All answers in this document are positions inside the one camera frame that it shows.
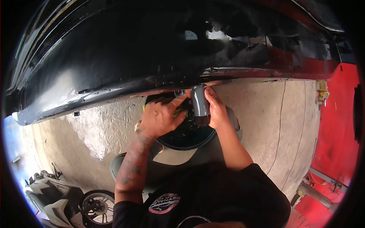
concrete floor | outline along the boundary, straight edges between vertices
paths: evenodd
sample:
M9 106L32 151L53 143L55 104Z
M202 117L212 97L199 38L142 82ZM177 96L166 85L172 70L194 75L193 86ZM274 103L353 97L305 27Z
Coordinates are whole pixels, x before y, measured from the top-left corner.
M292 199L307 173L318 136L320 112L315 82L235 83L214 87L236 113L242 144L268 177ZM83 189L114 190L113 157L127 147L145 98L131 98L32 125L44 169L51 162L64 179ZM193 151L165 150L155 161L177 165Z

pink logo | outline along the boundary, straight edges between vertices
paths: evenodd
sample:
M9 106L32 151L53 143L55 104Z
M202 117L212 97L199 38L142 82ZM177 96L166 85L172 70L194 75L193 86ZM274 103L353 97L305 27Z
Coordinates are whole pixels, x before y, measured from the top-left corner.
M148 210L154 214L165 214L176 207L179 201L180 197L177 194L166 193L153 201Z

man's left hand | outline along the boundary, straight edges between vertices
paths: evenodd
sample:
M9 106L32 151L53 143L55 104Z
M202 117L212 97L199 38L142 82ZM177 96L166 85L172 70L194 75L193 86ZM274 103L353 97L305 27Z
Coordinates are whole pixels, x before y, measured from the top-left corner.
M174 111L187 97L188 94L172 100L161 97L148 102L138 129L151 139L175 130L184 121L186 111L180 112L176 118L173 118Z

black t-shirt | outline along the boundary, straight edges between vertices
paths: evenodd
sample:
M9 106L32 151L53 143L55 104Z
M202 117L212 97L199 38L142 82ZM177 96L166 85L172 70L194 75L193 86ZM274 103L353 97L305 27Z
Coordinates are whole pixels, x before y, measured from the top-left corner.
M284 227L290 204L257 164L240 171L204 164L174 175L144 204L114 205L113 227L193 228L240 221L246 227Z

tattoo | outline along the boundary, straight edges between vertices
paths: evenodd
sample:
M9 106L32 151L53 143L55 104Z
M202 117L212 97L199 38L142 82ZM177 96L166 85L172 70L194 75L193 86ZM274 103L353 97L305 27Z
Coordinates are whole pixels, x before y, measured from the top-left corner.
M142 134L141 130L135 132L135 138L128 148L117 174L116 184L118 188L143 189L146 179L147 157L152 143L153 140Z

